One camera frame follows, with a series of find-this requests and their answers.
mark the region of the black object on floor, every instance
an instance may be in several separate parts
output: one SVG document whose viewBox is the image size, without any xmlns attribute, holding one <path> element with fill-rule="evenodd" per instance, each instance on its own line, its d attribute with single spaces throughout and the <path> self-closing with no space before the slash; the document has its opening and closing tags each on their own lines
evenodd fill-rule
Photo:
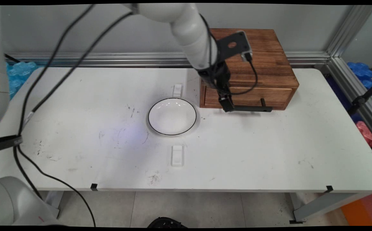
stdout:
<svg viewBox="0 0 372 231">
<path fill-rule="evenodd" d="M 297 222 L 297 221 L 295 221 L 295 220 L 290 220 L 289 223 L 290 223 L 291 225 L 303 224 L 303 222 Z"/>
<path fill-rule="evenodd" d="M 187 228 L 180 222 L 171 218 L 157 218 L 148 226 L 148 228 Z"/>
</svg>

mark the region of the floor tile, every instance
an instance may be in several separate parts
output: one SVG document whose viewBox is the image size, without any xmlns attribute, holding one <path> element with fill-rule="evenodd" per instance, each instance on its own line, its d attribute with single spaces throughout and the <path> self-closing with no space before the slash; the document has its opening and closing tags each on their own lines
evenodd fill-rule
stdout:
<svg viewBox="0 0 372 231">
<path fill-rule="evenodd" d="M 129 227 L 135 192 L 80 192 L 88 202 L 97 227 Z M 59 221 L 68 226 L 93 226 L 85 203 L 73 191 L 64 192 Z"/>
<path fill-rule="evenodd" d="M 136 192 L 131 227 L 146 228 L 158 217 L 188 228 L 245 227 L 240 193 Z"/>
<path fill-rule="evenodd" d="M 288 227 L 293 220 L 293 206 L 289 194 L 242 193 L 247 227 Z"/>
<path fill-rule="evenodd" d="M 348 225 L 341 209 L 309 219 L 303 224 L 291 225 L 294 220 L 293 205 L 289 193 L 242 193 L 243 209 L 247 227 L 297 227 Z M 307 200 L 318 194 L 306 195 Z"/>
</svg>

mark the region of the white plastic block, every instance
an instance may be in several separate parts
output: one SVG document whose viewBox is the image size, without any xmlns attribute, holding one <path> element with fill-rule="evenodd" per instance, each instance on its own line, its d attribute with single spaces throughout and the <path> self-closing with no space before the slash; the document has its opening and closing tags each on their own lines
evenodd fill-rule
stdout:
<svg viewBox="0 0 372 231">
<path fill-rule="evenodd" d="M 172 167 L 182 167 L 184 164 L 184 150 L 182 145 L 172 146 Z"/>
<path fill-rule="evenodd" d="M 182 85 L 175 84 L 173 88 L 173 98 L 181 98 L 182 97 Z"/>
</svg>

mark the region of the wooden grain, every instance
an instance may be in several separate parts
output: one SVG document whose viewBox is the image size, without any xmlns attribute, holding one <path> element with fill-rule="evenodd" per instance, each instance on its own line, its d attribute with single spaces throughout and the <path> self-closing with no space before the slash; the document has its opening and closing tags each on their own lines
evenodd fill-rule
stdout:
<svg viewBox="0 0 372 231">
<path fill-rule="evenodd" d="M 247 96 L 245 100 L 240 101 L 242 96 L 233 96 L 235 105 L 250 106 L 257 105 L 260 102 L 261 95 L 267 93 L 269 99 L 265 98 L 268 106 L 274 107 L 274 110 L 284 110 L 293 97 L 299 83 L 293 70 L 284 54 L 283 48 L 277 39 L 274 30 L 260 29 L 211 29 L 216 39 L 224 38 L 236 31 L 243 30 L 246 32 L 250 46 L 253 51 L 253 65 L 258 73 L 258 85 L 253 90 L 260 91 L 258 94 Z M 247 89 L 255 82 L 255 75 L 248 62 L 243 62 L 240 55 L 235 55 L 226 60 L 229 67 L 231 78 L 231 91 L 234 88 L 239 88 L 240 91 Z M 200 91 L 200 107 L 203 108 L 220 108 L 218 103 L 218 95 L 214 89 L 206 87 L 202 83 Z"/>
<path fill-rule="evenodd" d="M 231 87 L 232 92 L 242 92 L 247 88 Z M 233 95 L 234 105 L 261 106 L 260 99 L 264 98 L 267 106 L 273 106 L 274 110 L 283 110 L 287 98 L 292 93 L 292 88 L 257 88 L 243 95 Z M 218 101 L 217 91 L 206 88 L 205 108 L 222 108 Z"/>
</svg>

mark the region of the gray wall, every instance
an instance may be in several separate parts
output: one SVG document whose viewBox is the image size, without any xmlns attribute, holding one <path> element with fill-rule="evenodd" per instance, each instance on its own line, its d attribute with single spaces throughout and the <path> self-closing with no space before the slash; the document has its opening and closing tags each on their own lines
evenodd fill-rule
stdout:
<svg viewBox="0 0 372 231">
<path fill-rule="evenodd" d="M 342 58 L 346 62 L 362 62 L 372 67 L 372 13 Z"/>
<path fill-rule="evenodd" d="M 285 51 L 325 51 L 350 10 L 349 5 L 198 3 L 212 28 L 274 29 Z M 66 26 L 87 5 L 2 6 L 4 51 L 51 52 Z M 82 52 L 128 9 L 100 4 L 71 31 L 61 52 Z M 94 53 L 181 51 L 169 25 L 140 15 L 121 22 Z"/>
</svg>

